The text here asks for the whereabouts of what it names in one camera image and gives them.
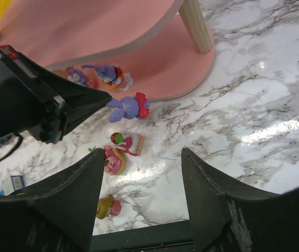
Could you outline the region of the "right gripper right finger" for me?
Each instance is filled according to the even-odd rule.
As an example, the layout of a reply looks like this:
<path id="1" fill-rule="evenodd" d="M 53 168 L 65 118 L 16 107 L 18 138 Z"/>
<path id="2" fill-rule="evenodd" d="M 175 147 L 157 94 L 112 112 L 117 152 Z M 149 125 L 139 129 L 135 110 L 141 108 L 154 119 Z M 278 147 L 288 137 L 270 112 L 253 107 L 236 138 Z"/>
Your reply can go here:
<path id="1" fill-rule="evenodd" d="M 181 165 L 196 251 L 299 251 L 299 188 L 252 187 L 187 148 Z"/>

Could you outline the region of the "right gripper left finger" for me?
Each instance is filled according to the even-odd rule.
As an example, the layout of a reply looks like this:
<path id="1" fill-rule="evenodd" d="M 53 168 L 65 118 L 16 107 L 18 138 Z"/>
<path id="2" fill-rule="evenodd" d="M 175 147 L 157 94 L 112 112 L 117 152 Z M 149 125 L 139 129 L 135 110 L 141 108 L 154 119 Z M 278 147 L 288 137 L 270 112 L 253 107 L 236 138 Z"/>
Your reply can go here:
<path id="1" fill-rule="evenodd" d="M 0 196 L 0 251 L 89 251 L 104 173 L 96 149 L 72 166 Z"/>

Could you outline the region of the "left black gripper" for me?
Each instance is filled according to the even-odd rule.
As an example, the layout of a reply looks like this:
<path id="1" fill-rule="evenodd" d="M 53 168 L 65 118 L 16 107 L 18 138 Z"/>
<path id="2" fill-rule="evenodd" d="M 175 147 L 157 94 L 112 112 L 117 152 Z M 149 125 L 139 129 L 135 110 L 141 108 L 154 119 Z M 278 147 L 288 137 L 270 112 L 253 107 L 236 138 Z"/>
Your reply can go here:
<path id="1" fill-rule="evenodd" d="M 0 145 L 29 130 L 40 141 L 57 143 L 111 99 L 0 46 Z"/>

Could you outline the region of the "purple bunny donut toy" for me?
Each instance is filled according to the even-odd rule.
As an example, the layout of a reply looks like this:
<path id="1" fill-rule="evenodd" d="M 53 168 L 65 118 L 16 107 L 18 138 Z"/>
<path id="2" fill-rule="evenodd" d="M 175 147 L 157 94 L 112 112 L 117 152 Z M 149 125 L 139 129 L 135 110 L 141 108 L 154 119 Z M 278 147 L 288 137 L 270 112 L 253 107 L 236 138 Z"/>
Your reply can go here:
<path id="1" fill-rule="evenodd" d="M 67 79 L 76 83 L 78 85 L 88 87 L 88 88 L 95 88 L 95 82 L 91 80 L 88 75 L 85 75 L 81 70 L 76 69 L 74 67 L 67 67 L 65 68 L 65 72 L 67 74 Z"/>

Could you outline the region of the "purple bunny cup toy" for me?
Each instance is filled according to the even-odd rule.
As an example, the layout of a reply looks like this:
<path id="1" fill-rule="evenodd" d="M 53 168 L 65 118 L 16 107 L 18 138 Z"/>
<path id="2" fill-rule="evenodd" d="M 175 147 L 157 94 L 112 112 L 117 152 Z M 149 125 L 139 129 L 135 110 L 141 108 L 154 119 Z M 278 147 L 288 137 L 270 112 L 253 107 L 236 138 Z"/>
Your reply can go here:
<path id="1" fill-rule="evenodd" d="M 133 78 L 128 72 L 116 64 L 112 65 L 82 65 L 82 69 L 92 69 L 102 84 L 108 89 L 128 90 L 133 85 Z"/>

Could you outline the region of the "small purple bunny toy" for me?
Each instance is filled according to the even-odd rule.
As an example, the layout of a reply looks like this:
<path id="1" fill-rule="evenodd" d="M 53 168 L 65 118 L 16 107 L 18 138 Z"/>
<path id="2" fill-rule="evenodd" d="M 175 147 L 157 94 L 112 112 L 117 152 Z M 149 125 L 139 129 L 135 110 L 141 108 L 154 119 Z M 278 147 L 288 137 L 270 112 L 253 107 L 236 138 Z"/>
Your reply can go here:
<path id="1" fill-rule="evenodd" d="M 141 92 L 137 92 L 133 97 L 127 96 L 120 100 L 112 98 L 106 106 L 116 108 L 108 118 L 111 123 L 118 122 L 122 118 L 142 120 L 150 113 L 150 103 L 146 95 Z"/>

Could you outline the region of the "pink strawberry bear toy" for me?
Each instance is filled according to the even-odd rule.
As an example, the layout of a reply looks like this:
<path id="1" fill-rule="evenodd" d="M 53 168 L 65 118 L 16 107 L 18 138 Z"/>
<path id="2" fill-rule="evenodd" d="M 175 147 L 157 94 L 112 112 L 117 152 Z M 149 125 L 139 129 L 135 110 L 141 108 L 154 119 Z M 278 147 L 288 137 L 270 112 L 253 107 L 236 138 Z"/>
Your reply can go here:
<path id="1" fill-rule="evenodd" d="M 145 141 L 143 136 L 128 131 L 115 132 L 110 139 L 117 150 L 132 156 L 140 155 Z"/>

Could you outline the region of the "strawberry tart toy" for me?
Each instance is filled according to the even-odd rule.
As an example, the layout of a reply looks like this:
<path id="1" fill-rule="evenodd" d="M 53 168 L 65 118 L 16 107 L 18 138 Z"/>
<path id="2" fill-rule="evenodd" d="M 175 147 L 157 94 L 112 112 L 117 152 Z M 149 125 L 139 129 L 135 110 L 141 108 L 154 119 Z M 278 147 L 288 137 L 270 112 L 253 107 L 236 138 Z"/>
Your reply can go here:
<path id="1" fill-rule="evenodd" d="M 103 147 L 105 155 L 104 172 L 109 175 L 120 175 L 126 167 L 125 155 L 111 145 Z"/>

